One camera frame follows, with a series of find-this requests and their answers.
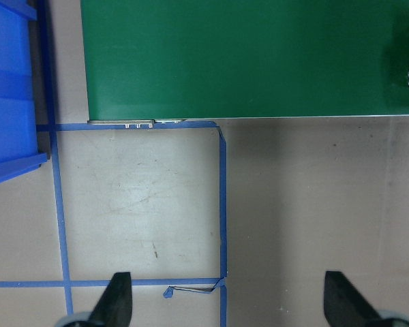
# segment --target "blue bin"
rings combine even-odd
[[[25,0],[0,0],[0,182],[47,161],[38,153]]]

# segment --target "green surface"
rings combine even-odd
[[[409,0],[82,0],[91,120],[409,114]]]

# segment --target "blue plastic bin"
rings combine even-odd
[[[0,182],[47,161],[38,153],[25,0],[0,0]]]

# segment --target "blue container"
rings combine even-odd
[[[0,0],[0,182],[47,161],[38,153],[25,0]]]

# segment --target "torn tape piece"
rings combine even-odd
[[[221,278],[213,287],[180,287],[180,286],[168,286],[165,290],[163,296],[164,298],[172,298],[174,291],[184,291],[184,292],[193,292],[193,293],[201,293],[201,294],[210,294],[215,289],[225,286],[226,281],[225,278]]]

